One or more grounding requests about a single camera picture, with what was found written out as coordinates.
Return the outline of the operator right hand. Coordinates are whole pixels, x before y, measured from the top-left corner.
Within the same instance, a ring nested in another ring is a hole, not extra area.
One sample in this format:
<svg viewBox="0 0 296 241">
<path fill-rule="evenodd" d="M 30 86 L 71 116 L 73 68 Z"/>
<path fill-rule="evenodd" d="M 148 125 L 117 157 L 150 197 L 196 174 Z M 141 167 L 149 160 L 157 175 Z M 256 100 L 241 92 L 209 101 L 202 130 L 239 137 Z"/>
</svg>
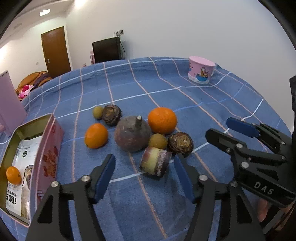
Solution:
<svg viewBox="0 0 296 241">
<path fill-rule="evenodd" d="M 294 201 L 289 206 L 287 206 L 285 208 L 280 208 L 282 215 L 281 215 L 280 219 L 278 219 L 276 221 L 276 223 L 274 224 L 273 229 L 275 229 L 276 231 L 281 231 L 283 229 L 283 227 L 285 226 L 287 220 L 289 219 L 289 217 L 291 215 L 290 210 L 294 209 L 293 205 L 294 205 Z M 258 201 L 257 218 L 258 218 L 259 222 L 264 221 L 270 208 L 271 208 L 271 204 L 268 201 L 266 201 L 264 199 L 260 199 Z"/>
</svg>

